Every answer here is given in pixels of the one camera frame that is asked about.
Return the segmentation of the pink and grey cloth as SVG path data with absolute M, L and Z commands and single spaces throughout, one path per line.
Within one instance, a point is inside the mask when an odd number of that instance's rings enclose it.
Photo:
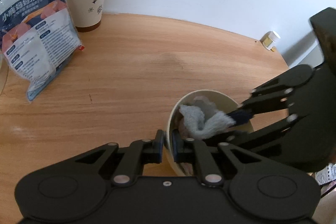
M 179 113 L 182 119 L 178 130 L 185 139 L 209 139 L 236 125 L 233 118 L 218 110 L 216 104 L 204 96 L 195 97 L 190 105 L 179 106 Z

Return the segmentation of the pale green ceramic bowl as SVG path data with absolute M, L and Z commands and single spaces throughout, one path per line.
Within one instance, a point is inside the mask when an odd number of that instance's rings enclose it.
M 167 122 L 166 129 L 166 141 L 165 147 L 167 151 L 167 159 L 179 176 L 192 176 L 193 167 L 188 163 L 178 164 L 174 162 L 173 157 L 173 143 L 171 134 L 174 130 L 182 131 L 182 138 L 185 139 L 188 137 L 188 133 L 184 130 L 183 115 L 179 112 L 179 109 L 182 105 L 196 105 L 199 108 L 206 106 L 208 110 L 202 110 L 205 114 L 205 120 L 208 119 L 210 114 L 214 111 L 222 111 L 224 113 L 230 113 L 235 111 L 238 108 L 237 102 L 235 102 L 229 96 L 215 91 L 215 90 L 197 90 L 190 92 L 182 97 L 176 105 L 173 107 L 169 120 Z M 254 131 L 252 123 L 247 121 L 246 123 L 236 124 L 233 127 L 222 130 L 219 134 L 205 139 L 204 142 L 209 147 L 215 147 L 219 142 L 234 140 L 241 134 L 247 133 L 250 134 Z

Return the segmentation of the small white capped bottle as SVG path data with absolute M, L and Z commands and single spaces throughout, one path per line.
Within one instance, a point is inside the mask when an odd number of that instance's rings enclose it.
M 261 43 L 267 50 L 271 51 L 275 44 L 281 39 L 280 35 L 275 31 L 267 32 L 261 39 Z

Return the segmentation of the blue white snack pouch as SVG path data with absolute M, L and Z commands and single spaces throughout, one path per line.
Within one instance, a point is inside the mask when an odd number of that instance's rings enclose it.
M 1 0 L 1 54 L 33 101 L 83 44 L 66 0 Z

